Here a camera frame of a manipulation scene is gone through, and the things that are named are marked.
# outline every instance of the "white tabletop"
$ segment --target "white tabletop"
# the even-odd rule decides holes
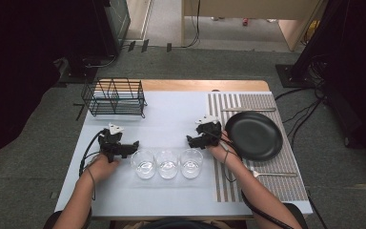
[[[139,115],[87,114],[81,135],[73,154],[70,168],[55,211],[63,210],[78,180],[80,160],[92,138],[111,122],[125,128],[122,144],[139,140],[140,149],[189,148],[186,135],[197,136],[194,122],[206,115],[206,92],[145,92],[148,106],[145,118]],[[90,153],[97,152],[93,143]],[[252,213],[243,201],[217,201],[215,190],[214,158],[202,151],[204,163],[197,178],[187,179],[179,172],[173,179],[155,174],[141,179],[130,166],[130,158],[123,159],[115,173],[96,186],[96,200],[92,215],[97,219],[160,219],[189,217],[193,219],[250,218]],[[312,209],[305,199],[288,201],[297,205],[303,214]]]

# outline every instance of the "glass cup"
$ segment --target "glass cup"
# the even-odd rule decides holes
[[[196,149],[188,149],[180,155],[180,168],[186,178],[195,178],[200,174],[203,155]]]
[[[153,177],[156,172],[153,152],[149,150],[138,150],[133,153],[131,165],[138,176],[144,179]]]
[[[179,156],[172,150],[162,150],[155,157],[158,173],[165,179],[173,178],[178,172]]]

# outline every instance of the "hand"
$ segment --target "hand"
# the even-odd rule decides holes
[[[100,182],[106,178],[108,178],[112,172],[114,172],[115,168],[120,164],[119,160],[115,160],[112,163],[109,163],[108,158],[99,154],[93,162],[89,165],[89,170],[95,182]]]
[[[227,137],[226,131],[222,132],[222,139],[230,141]],[[221,163],[227,163],[228,161],[231,161],[232,158],[236,158],[237,160],[239,160],[234,149],[232,147],[230,147],[227,143],[225,143],[225,145],[228,147],[228,149],[230,151],[230,153],[228,153],[228,155],[227,155],[227,151],[220,144],[218,144],[217,146],[208,146],[207,149]]]

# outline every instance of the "controller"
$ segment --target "controller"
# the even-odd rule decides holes
[[[206,115],[202,119],[195,121],[195,123],[199,124],[195,130],[200,136],[191,137],[186,135],[190,147],[205,149],[209,145],[217,146],[222,135],[222,126],[218,117]]]
[[[109,124],[109,129],[104,129],[98,137],[100,152],[106,155],[109,163],[115,158],[127,158],[138,150],[139,141],[133,144],[121,144],[124,128]]]

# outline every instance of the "dish rack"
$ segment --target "dish rack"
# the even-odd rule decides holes
[[[85,83],[82,99],[93,116],[144,115],[145,101],[141,80],[97,77]]]

